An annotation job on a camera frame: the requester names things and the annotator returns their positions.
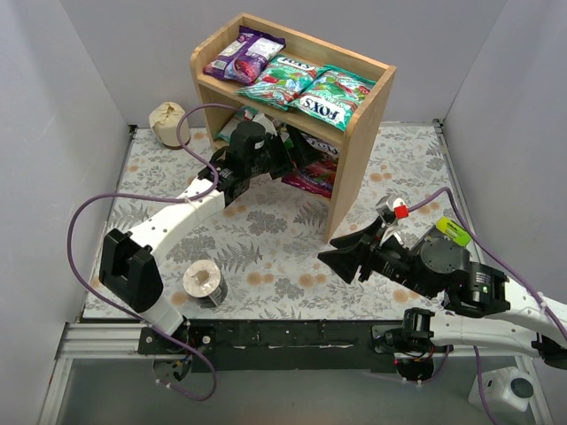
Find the table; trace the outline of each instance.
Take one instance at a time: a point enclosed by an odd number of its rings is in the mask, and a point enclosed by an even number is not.
[[[191,130],[190,146],[208,158],[206,131]],[[124,166],[119,191],[177,196],[203,166],[185,151],[163,148],[150,129],[138,129]],[[384,194],[400,194],[410,205],[435,190],[451,186],[450,173],[433,125],[383,125],[351,211],[335,236],[364,228],[376,218]],[[126,231],[148,219],[163,204],[117,200],[107,229]],[[329,202],[261,176],[229,208],[201,223],[159,266],[165,293],[190,319],[391,320],[410,307],[439,309],[439,301],[420,297],[383,276],[367,282],[342,282],[316,256],[330,249],[323,242]],[[405,220],[401,236],[412,246],[442,216],[454,217],[445,197]],[[217,308],[199,307],[183,289],[183,273],[198,259],[213,259],[229,285]],[[105,296],[120,302],[96,277]],[[84,320],[127,317],[88,296]]]

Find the gray floor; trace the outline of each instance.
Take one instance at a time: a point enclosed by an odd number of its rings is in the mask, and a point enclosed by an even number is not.
[[[513,364],[512,358],[485,358],[484,370]],[[225,372],[217,394],[196,403],[156,385],[148,360],[76,360],[58,423],[488,424],[485,413],[467,403],[474,376],[474,360],[465,358],[449,359],[443,375],[420,390],[362,371]],[[204,374],[185,381],[195,391],[211,382]],[[530,412],[499,419],[534,423]]]

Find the white device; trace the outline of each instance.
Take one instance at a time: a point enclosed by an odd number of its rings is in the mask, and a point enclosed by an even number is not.
[[[533,379],[517,367],[505,367],[482,374],[483,393],[495,413],[525,412],[533,395]],[[472,384],[469,403],[484,410],[478,391],[478,377]]]

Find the gray wall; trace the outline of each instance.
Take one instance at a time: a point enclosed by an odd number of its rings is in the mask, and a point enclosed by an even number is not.
[[[567,303],[567,3],[508,1],[447,116],[480,236]],[[557,423],[567,372],[540,370]]]
[[[385,119],[443,118],[505,0],[62,0],[129,124],[161,102],[198,104],[195,47],[238,13],[298,29],[398,67]],[[192,124],[203,123],[201,117]]]
[[[0,75],[0,423],[31,424],[82,301],[66,227],[113,188],[128,128],[58,0],[0,2]],[[107,209],[87,211],[76,235],[85,274]]]

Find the floral tablecloth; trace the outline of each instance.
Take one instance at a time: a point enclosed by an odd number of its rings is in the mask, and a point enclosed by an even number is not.
[[[208,158],[206,132],[191,132],[190,146]],[[185,151],[163,148],[150,129],[138,129],[125,167],[120,191],[171,197],[203,166]],[[451,181],[433,126],[384,125],[360,194],[335,236],[370,224],[384,194],[398,193],[412,205],[447,185]],[[108,228],[127,230],[163,206],[119,199]],[[317,260],[318,252],[330,248],[322,241],[328,208],[322,198],[267,176],[253,180],[233,205],[205,220],[169,252],[159,266],[165,293],[183,315],[195,319],[388,320],[400,318],[412,306],[439,308],[438,300],[420,297],[378,274],[348,285]],[[406,246],[443,215],[454,217],[446,197],[412,214],[401,230]],[[199,307],[183,289],[183,273],[198,259],[213,259],[229,285],[227,298],[214,309]],[[96,277],[91,284],[116,299]],[[125,315],[89,295],[83,317]]]

